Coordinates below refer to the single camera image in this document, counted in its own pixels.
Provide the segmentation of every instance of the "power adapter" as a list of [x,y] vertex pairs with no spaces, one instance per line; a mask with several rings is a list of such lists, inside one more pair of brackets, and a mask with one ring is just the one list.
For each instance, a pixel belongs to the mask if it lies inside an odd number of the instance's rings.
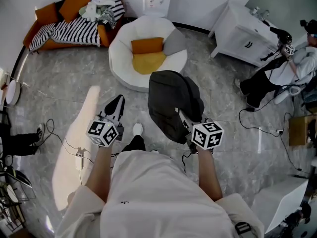
[[245,111],[254,112],[254,111],[255,111],[255,108],[247,107],[247,108],[245,109]]
[[82,171],[84,167],[84,158],[81,155],[76,155],[75,156],[75,168],[78,171]]

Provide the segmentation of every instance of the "black backpack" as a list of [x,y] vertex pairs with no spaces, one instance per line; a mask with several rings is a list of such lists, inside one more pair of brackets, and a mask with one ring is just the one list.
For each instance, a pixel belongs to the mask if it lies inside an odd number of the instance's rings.
[[185,144],[188,130],[178,111],[199,122],[204,112],[198,86],[189,78],[171,71],[157,71],[150,76],[149,113],[152,120],[170,140]]

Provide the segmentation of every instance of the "orange cushion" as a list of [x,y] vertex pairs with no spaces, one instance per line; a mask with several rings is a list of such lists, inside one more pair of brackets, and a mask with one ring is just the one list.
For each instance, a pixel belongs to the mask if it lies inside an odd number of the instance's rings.
[[64,17],[65,21],[69,23],[78,17],[79,9],[86,6],[91,0],[65,0],[59,13]]
[[46,5],[45,7],[35,11],[38,22],[41,25],[47,25],[54,22],[58,22],[58,15],[55,7],[55,3]]
[[131,41],[133,54],[155,53],[163,51],[162,37]]

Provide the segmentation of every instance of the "yellow cushion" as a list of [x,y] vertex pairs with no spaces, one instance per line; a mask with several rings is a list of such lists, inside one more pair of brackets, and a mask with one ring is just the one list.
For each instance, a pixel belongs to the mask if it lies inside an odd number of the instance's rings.
[[166,55],[163,52],[133,55],[133,68],[140,74],[146,75],[156,71],[164,62]]
[[79,9],[86,6],[91,0],[65,0],[59,13],[64,17],[67,23],[79,16]]
[[133,54],[145,54],[163,51],[162,37],[131,41]]

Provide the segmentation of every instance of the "striped blanket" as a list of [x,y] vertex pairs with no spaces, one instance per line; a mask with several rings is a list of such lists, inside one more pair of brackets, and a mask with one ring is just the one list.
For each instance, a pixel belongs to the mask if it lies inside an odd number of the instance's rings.
[[110,25],[110,27],[112,29],[114,29],[116,22],[125,13],[125,10],[124,10],[123,4],[120,0],[115,2],[115,6],[110,7],[109,10],[111,10],[112,13],[109,13],[108,10],[104,11],[101,14],[100,18],[98,19],[98,25],[99,24],[106,25],[108,23]]
[[58,43],[100,46],[97,23],[87,21],[82,17],[76,18],[70,23],[66,23],[65,20],[58,23],[51,38]]
[[[110,7],[113,11],[115,22],[125,13],[122,2],[117,1],[115,6]],[[100,35],[97,25],[101,22],[91,22],[82,17],[76,18],[70,23],[66,21],[52,23],[42,26],[37,34],[33,37],[30,44],[30,52],[36,51],[45,42],[51,38],[57,43],[70,43],[82,45],[100,46]]]

